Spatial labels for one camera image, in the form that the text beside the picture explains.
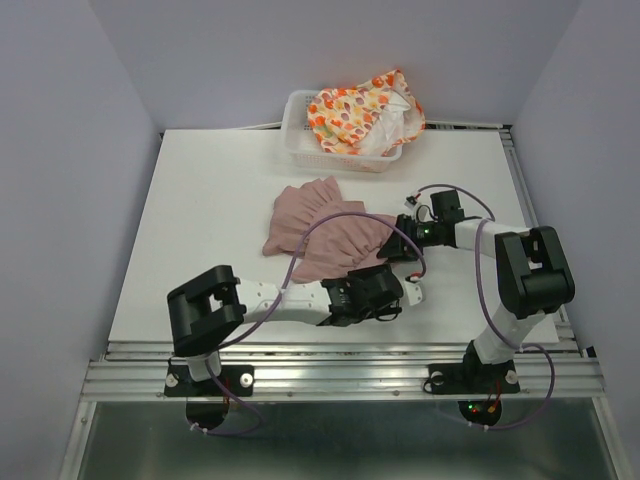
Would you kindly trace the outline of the pink skirt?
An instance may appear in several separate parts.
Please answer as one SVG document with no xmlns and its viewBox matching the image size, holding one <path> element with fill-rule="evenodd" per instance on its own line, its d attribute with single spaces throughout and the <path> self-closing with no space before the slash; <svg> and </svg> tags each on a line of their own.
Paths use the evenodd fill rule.
<svg viewBox="0 0 640 480">
<path fill-rule="evenodd" d="M 291 255 L 305 237 L 292 273 L 295 283 L 340 278 L 377 266 L 383 260 L 376 254 L 393 232 L 387 225 L 396 220 L 382 214 L 385 222 L 380 223 L 364 217 L 365 212 L 363 202 L 342 197 L 334 177 L 288 186 L 274 201 L 262 254 Z"/>
</svg>

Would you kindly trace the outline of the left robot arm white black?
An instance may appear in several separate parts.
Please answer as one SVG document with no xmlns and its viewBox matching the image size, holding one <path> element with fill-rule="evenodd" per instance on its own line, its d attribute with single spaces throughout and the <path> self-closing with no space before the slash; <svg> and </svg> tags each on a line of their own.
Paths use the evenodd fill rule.
<svg viewBox="0 0 640 480">
<path fill-rule="evenodd" d="M 388 265 L 287 287 L 244 280 L 231 266 L 219 265 L 168 293 L 174 354 L 186 360 L 191 386 L 210 394 L 222 384 L 218 351 L 238 327 L 266 322 L 347 327 L 393 320 L 402 311 L 403 296 Z"/>
</svg>

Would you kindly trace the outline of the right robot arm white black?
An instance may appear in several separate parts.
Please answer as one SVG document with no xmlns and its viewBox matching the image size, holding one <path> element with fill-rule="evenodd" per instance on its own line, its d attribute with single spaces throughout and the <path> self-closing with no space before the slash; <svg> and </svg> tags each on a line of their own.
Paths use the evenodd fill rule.
<svg viewBox="0 0 640 480">
<path fill-rule="evenodd" d="M 396 228 L 378 256 L 389 262 L 416 261 L 426 247 L 447 246 L 473 252 L 474 268 L 483 257 L 496 264 L 500 303 L 496 311 L 481 308 L 485 330 L 472 340 L 458 363 L 430 364 L 423 384 L 435 395 L 481 394 L 520 390 L 515 354 L 529 345 L 525 339 L 546 316 L 575 296 L 575 283 L 556 230 L 531 229 L 496 223 L 465 214 L 464 189 L 448 184 L 431 186 L 431 203 L 422 193 L 406 199 L 412 212 L 396 219 Z"/>
</svg>

